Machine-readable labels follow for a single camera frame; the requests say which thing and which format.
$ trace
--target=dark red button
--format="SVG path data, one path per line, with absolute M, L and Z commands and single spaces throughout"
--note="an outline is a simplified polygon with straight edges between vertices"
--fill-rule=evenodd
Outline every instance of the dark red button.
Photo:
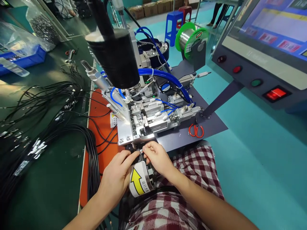
M 241 72 L 241 70 L 242 70 L 242 66 L 238 65 L 238 66 L 234 67 L 232 71 L 234 73 L 239 73 L 239 72 Z
M 226 59 L 227 59 L 226 55 L 222 55 L 222 56 L 219 56 L 219 57 L 218 57 L 217 61 L 218 61 L 219 63 L 223 63 L 223 62 L 226 61 Z

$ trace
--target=red stool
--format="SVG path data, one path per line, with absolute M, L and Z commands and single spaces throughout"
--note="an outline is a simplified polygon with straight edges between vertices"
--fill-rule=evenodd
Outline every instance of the red stool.
M 182 24 L 185 23 L 185 21 L 186 21 L 185 18 L 186 18 L 186 16 L 187 16 L 188 13 L 190 13 L 189 21 L 191 21 L 192 7 L 190 7 L 190 6 L 182 6 L 182 7 L 179 8 L 179 11 L 180 11 L 180 12 L 183 12 L 183 23 L 182 23 Z M 177 28 L 178 28 L 178 29 L 181 28 L 181 22 L 178 22 L 178 23 L 177 23 Z

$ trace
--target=cardboard box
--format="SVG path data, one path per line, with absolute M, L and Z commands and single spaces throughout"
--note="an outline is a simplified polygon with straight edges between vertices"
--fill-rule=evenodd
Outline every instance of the cardboard box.
M 158 14 L 158 4 L 157 3 L 146 3 L 143 5 L 145 17 L 151 17 Z
M 140 5 L 133 6 L 133 7 L 130 7 L 128 10 L 136 20 L 142 19 L 145 17 L 143 6 L 140 6 Z
M 158 14 L 170 12 L 170 1 L 168 0 L 159 0 L 158 4 Z
M 197 9 L 199 0 L 185 0 L 184 5 L 192 7 L 192 9 Z
M 178 10 L 181 6 L 183 6 L 183 0 L 176 0 L 175 1 L 175 10 Z M 170 11 L 173 11 L 173 7 L 174 7 L 174 1 L 171 0 Z

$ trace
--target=warning label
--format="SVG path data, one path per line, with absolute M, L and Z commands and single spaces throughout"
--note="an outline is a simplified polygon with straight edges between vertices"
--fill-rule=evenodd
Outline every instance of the warning label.
M 117 125 L 116 116 L 114 116 L 112 112 L 110 113 L 110 125 L 111 125 L 111 128 L 114 128 Z
M 134 197 L 138 197 L 150 192 L 150 188 L 146 182 L 147 167 L 144 161 L 138 162 L 130 167 L 130 192 Z

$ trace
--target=hand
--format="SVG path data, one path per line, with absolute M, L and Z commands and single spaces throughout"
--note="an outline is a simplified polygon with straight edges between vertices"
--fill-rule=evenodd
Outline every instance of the hand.
M 107 201 L 110 210 L 124 195 L 129 184 L 130 166 L 139 155 L 139 151 L 130 154 L 130 151 L 123 150 L 105 168 L 97 194 Z
M 157 142 L 148 142 L 143 146 L 143 151 L 144 158 L 147 158 L 146 163 L 149 164 L 151 162 L 155 170 L 165 178 L 168 178 L 170 172 L 176 169 L 163 146 Z
M 76 13 L 73 10 L 68 10 L 68 13 L 73 17 L 76 16 Z

